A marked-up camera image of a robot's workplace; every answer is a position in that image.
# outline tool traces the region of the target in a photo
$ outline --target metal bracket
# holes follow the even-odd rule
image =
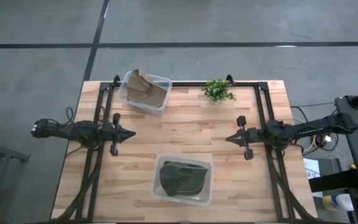
[[[267,84],[267,82],[258,82],[257,83],[259,88],[268,91],[269,90],[269,85]]]
[[[226,138],[226,141],[232,142],[244,147],[244,158],[248,161],[254,157],[254,152],[249,148],[248,142],[246,141],[246,127],[247,120],[245,116],[240,116],[237,118],[237,125],[240,129],[236,134]]]
[[[104,91],[111,86],[111,83],[100,83],[99,91]]]
[[[120,127],[119,125],[119,119],[121,118],[121,115],[119,113],[116,113],[112,117],[112,125],[114,126],[114,130],[116,133],[118,133],[118,129]],[[118,150],[117,150],[117,139],[112,142],[112,145],[110,146],[110,153],[112,156],[118,156]]]
[[[226,81],[229,81],[231,83],[231,85],[233,85],[233,86],[236,85],[236,83],[234,82],[233,77],[231,75],[227,75]]]

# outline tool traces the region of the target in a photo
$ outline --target wire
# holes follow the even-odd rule
[[[334,102],[329,102],[329,103],[316,103],[316,104],[312,104],[312,105],[301,105],[301,106],[297,106],[297,107],[320,106],[320,105],[330,105],[330,104],[335,104],[335,103],[334,103]]]
[[[68,119],[68,121],[66,122],[66,124],[70,124],[70,123],[74,123],[73,121],[73,117],[74,117],[74,111],[73,111],[73,108],[67,106],[66,107],[66,117]]]
[[[331,151],[335,150],[336,146],[338,145],[338,142],[339,142],[339,136],[338,136],[338,134],[336,134],[336,142],[335,142],[335,145],[334,145],[334,147],[333,147],[332,149],[325,149],[325,148],[323,148],[323,147],[321,147],[321,146],[318,146],[318,147],[314,148],[312,151],[307,152],[307,153],[305,153],[305,154],[302,154],[302,156],[311,154],[312,152],[315,152],[317,149],[322,149],[322,150],[324,150],[324,151],[331,152]]]
[[[334,159],[338,158],[340,162],[343,162],[345,160],[345,154],[343,152],[339,152],[338,148],[336,146],[335,146],[335,152],[328,153],[325,156],[329,156],[329,158],[331,159],[331,163],[333,164],[333,171],[334,172],[335,172]]]
[[[66,154],[65,158],[67,158],[68,155],[70,155],[70,154],[72,154],[72,153],[74,153],[74,152],[76,152],[76,151],[78,151],[78,150],[80,150],[80,149],[83,149],[83,148],[84,148],[84,146],[81,146],[81,147],[79,147],[78,149],[72,150],[71,152],[69,152],[69,153]]]
[[[321,132],[317,129],[317,128],[315,128],[315,127],[312,127],[312,126],[303,126],[301,129],[299,129],[299,130],[302,130],[302,129],[305,129],[305,128],[311,128],[311,129],[314,129],[315,131],[317,131],[317,136],[322,136],[321,135]]]
[[[301,113],[302,113],[303,117],[305,118],[306,122],[309,122],[308,118],[306,117],[305,113],[303,112],[303,110],[301,109],[300,106],[291,106],[291,108],[296,108],[299,111],[301,111]]]
[[[305,150],[304,148],[303,148],[303,146],[301,146],[301,145],[299,145],[299,144],[292,144],[293,146],[299,146],[299,147],[301,147],[301,152],[303,153],[303,151]]]

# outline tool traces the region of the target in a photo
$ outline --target brown cloth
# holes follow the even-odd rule
[[[145,71],[133,70],[127,83],[128,101],[161,107],[167,89],[154,83]]]

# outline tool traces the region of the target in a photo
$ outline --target black cable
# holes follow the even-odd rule
[[[293,207],[298,212],[299,216],[305,220],[315,220],[315,217],[311,216],[301,203],[296,199],[290,188],[281,178],[281,175],[277,172],[276,168],[273,169],[273,174],[270,176],[276,180],[276,183],[281,187],[284,192],[284,196],[291,201]]]
[[[299,130],[302,130],[302,129],[305,129],[305,128],[311,128],[311,129],[314,129],[315,131],[317,131],[317,136],[320,136],[321,138],[322,138],[322,134],[321,134],[321,132],[317,129],[317,128],[315,128],[315,127],[312,127],[312,126],[303,126],[301,129],[299,129]]]
[[[70,154],[72,154],[72,153],[74,153],[74,152],[76,152],[76,151],[78,151],[78,150],[80,150],[80,149],[83,149],[83,148],[84,148],[84,146],[81,146],[81,147],[79,147],[78,149],[72,150],[71,152],[69,152],[69,153],[66,154],[65,158],[67,158],[68,155],[70,155]]]
[[[295,130],[295,128],[293,128],[292,126],[287,126],[287,128],[290,128],[293,131],[293,135],[291,135],[291,138],[288,138],[287,133],[284,131],[285,134],[285,138],[287,139],[287,141],[290,142],[290,144],[296,144],[298,142],[298,132]]]
[[[335,148],[336,148],[336,146],[338,145],[338,142],[339,142],[339,136],[338,136],[338,134],[336,134],[336,136],[337,136],[337,138],[336,138],[335,146],[334,146],[332,149],[325,149],[325,148],[322,148],[321,146],[318,146],[318,147],[314,148],[313,150],[311,150],[311,151],[309,151],[309,152],[307,152],[307,153],[305,153],[305,154],[302,154],[302,156],[311,154],[312,152],[315,152],[317,149],[322,149],[322,150],[328,151],[328,152],[335,150]]]
[[[334,102],[329,102],[329,103],[316,103],[316,104],[312,104],[312,105],[301,105],[301,106],[297,106],[297,107],[320,106],[320,105],[329,105],[329,104],[335,104],[335,103],[334,103]]]
[[[312,149],[311,151],[309,151],[309,152],[307,152],[307,153],[305,153],[305,154],[302,154],[302,156],[311,154],[312,152],[315,152],[317,149],[319,149],[319,147],[316,147],[316,148]]]
[[[74,123],[73,121],[73,117],[74,117],[74,111],[73,108],[67,106],[66,107],[66,117],[68,119],[68,121],[66,122],[66,124],[70,124],[70,123]]]
[[[59,130],[60,128],[64,128],[65,126],[67,126],[67,125],[70,124],[70,123],[75,124],[75,123],[74,123],[74,120],[73,120],[73,117],[74,117],[73,108],[71,108],[71,107],[69,107],[69,106],[66,107],[66,117],[67,117],[67,120],[68,120],[68,121],[67,121],[66,123],[64,123],[63,125],[61,125],[60,127],[57,127],[56,130]],[[47,118],[47,120],[54,121],[54,122],[56,122],[58,125],[60,125],[60,123],[59,123],[58,121],[55,121],[54,119]]]
[[[292,144],[293,146],[299,146],[301,147],[301,152],[303,153],[303,151],[305,150],[303,146],[299,145],[299,144]]]
[[[301,111],[301,113],[302,113],[303,117],[305,118],[306,122],[309,122],[308,118],[306,117],[305,113],[303,112],[303,110],[301,109],[300,106],[291,106],[291,108],[296,108],[299,111]]]

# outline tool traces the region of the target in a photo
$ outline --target wood plank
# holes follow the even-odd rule
[[[292,123],[284,82],[268,81],[268,84],[276,119]],[[84,82],[76,121],[93,119],[98,90],[99,82]],[[237,101],[212,105],[198,87],[175,87],[164,114],[159,117],[132,111],[115,94],[110,118],[120,113],[122,127],[137,134],[118,145],[117,157],[109,153],[111,143],[105,145],[94,221],[276,221],[263,144],[253,144],[254,158],[245,161],[243,149],[224,140],[238,129],[236,119],[240,115],[247,117],[247,128],[260,127],[254,90],[233,87],[232,91]],[[268,118],[266,105],[264,111]],[[77,147],[78,143],[71,142],[68,151]],[[185,205],[152,197],[155,158],[165,153],[207,157],[214,162],[211,205]],[[316,216],[300,150],[290,146],[284,160],[291,190],[307,211]],[[52,218],[59,216],[78,192],[84,161],[85,151],[66,159]],[[280,198],[285,210],[282,192]]]

